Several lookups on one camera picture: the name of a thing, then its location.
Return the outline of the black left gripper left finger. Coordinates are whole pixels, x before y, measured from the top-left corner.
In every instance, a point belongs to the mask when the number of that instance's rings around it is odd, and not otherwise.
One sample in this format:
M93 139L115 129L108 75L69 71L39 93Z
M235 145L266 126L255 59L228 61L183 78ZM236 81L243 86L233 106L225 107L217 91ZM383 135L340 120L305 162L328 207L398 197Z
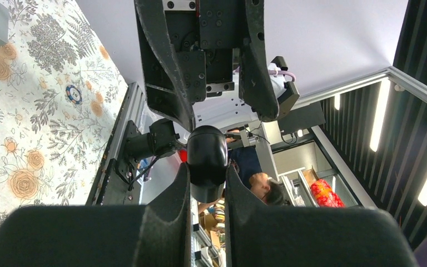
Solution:
M190 172L148 205L31 206L0 227L0 266L190 266Z

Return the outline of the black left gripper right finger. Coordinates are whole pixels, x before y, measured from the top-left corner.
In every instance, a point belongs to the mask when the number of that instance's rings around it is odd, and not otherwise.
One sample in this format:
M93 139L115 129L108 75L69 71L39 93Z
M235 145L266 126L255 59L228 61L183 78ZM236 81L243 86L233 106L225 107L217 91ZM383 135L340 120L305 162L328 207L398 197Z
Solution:
M380 209L269 206L226 175L228 266L417 266Z

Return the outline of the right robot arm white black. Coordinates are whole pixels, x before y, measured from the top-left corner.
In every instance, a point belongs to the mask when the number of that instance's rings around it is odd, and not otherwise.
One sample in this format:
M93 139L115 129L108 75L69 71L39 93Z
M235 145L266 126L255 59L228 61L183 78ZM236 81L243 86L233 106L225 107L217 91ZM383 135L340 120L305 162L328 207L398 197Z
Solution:
M264 1L136 1L146 102L187 131L275 121Z

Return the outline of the black oval earbud case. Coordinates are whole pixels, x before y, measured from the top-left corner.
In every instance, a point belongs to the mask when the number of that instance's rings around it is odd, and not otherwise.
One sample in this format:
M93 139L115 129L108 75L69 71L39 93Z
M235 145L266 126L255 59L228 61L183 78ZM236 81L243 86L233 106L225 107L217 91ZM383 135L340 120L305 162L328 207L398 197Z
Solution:
M187 165L192 197L201 203L219 199L228 167L225 135L210 125L194 129L187 142Z

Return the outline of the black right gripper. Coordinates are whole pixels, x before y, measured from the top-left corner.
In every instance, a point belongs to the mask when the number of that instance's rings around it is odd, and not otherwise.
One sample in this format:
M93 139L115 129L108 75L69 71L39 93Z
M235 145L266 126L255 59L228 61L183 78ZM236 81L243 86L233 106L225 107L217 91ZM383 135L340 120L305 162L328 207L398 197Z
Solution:
M191 132L191 103L234 90L262 122L279 115L267 69L264 1L134 1L148 108Z

